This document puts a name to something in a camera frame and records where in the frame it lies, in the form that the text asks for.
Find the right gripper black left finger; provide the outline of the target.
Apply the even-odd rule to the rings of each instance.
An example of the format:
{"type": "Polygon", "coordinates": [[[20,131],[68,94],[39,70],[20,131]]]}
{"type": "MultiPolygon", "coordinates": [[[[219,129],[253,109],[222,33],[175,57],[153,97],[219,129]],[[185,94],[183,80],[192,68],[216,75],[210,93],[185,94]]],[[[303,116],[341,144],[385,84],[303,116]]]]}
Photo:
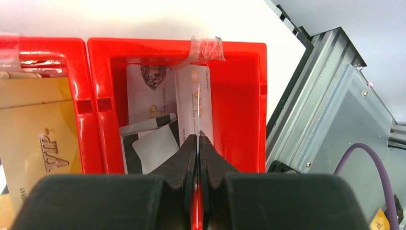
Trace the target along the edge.
{"type": "Polygon", "coordinates": [[[60,174],[41,179],[14,230],[190,230],[197,136],[151,173],[60,174]]]}

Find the grey striped credit card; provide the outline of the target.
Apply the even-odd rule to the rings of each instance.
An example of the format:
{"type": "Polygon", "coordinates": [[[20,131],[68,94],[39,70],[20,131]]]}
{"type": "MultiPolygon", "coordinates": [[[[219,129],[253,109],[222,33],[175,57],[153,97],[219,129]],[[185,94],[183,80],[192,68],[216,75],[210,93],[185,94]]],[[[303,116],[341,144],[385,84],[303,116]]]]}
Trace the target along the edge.
{"type": "Polygon", "coordinates": [[[124,173],[149,174],[180,149],[174,113],[119,128],[124,173]]]}

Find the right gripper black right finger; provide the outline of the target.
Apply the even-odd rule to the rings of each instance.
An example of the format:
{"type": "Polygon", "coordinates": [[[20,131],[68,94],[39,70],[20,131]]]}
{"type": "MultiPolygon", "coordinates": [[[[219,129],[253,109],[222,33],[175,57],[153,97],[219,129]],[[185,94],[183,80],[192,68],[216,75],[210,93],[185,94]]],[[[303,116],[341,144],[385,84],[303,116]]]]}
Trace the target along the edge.
{"type": "Polygon", "coordinates": [[[330,174],[243,173],[199,137],[203,229],[366,230],[350,187],[330,174]]]}

